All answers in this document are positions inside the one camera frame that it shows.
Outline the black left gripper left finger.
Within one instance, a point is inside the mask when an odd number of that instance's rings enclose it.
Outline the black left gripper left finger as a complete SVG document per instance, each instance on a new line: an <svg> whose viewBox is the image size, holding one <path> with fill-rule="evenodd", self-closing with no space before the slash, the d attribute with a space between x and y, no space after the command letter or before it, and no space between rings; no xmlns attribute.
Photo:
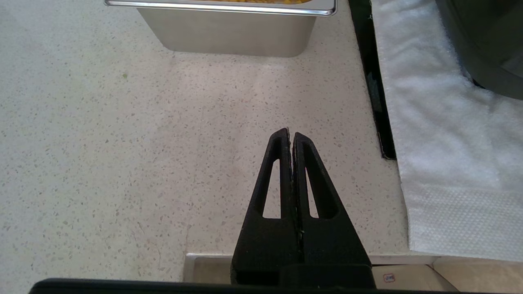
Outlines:
<svg viewBox="0 0 523 294"><path fill-rule="evenodd" d="M263 216L274 162L279 161L280 218ZM230 265L234 285L279 285L280 270L299 262L289 130L268 141Z"/></svg>

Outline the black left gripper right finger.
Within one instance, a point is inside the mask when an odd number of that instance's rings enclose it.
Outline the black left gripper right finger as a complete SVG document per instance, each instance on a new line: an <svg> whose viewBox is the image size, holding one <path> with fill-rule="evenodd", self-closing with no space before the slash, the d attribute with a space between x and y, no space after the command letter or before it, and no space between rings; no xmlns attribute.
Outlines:
<svg viewBox="0 0 523 294"><path fill-rule="evenodd" d="M312 142L293 141L298 262L280 270L284 287L374 287L372 264Z"/></svg>

